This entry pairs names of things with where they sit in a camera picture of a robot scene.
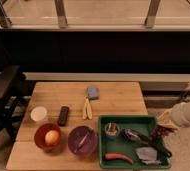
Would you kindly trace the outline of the tan soft gripper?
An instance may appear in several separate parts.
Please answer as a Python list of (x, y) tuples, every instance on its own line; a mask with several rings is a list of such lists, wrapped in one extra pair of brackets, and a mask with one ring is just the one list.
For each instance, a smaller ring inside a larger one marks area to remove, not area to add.
[(177, 129), (177, 126), (170, 119), (171, 110), (165, 110), (161, 115), (157, 117), (157, 124), (169, 128), (169, 129)]

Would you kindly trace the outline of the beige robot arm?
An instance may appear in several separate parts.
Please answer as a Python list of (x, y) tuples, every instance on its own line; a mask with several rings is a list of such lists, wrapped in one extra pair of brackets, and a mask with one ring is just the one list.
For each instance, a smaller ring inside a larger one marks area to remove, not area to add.
[(157, 117), (157, 124), (165, 128), (190, 127), (190, 102), (175, 104)]

